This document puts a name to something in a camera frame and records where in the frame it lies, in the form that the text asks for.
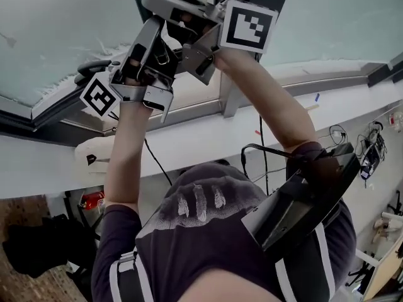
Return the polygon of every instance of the person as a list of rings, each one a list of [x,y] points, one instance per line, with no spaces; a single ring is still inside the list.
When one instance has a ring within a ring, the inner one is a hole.
[[[135,60],[130,63],[138,65]],[[246,95],[285,151],[314,159],[323,150],[307,111],[247,52],[220,50],[215,65]],[[131,79],[126,83],[138,85]],[[266,195],[235,167],[205,163],[186,171],[142,227],[140,168],[150,114],[140,103],[120,105],[92,275],[94,301],[112,301],[110,266],[135,246],[154,301],[284,301],[274,262],[241,221]],[[287,178],[296,170],[288,161]],[[340,214],[325,229],[336,289],[356,245],[349,210],[342,201],[340,207]]]

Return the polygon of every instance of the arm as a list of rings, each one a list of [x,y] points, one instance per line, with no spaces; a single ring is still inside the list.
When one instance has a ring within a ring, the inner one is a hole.
[[[136,85],[137,82],[126,79],[126,84]],[[151,113],[152,110],[141,103],[120,105],[118,129],[106,173],[107,205],[124,204],[138,212],[141,155]]]
[[[216,66],[250,100],[285,151],[317,141],[314,125],[304,109],[274,78],[243,50],[223,49]]]

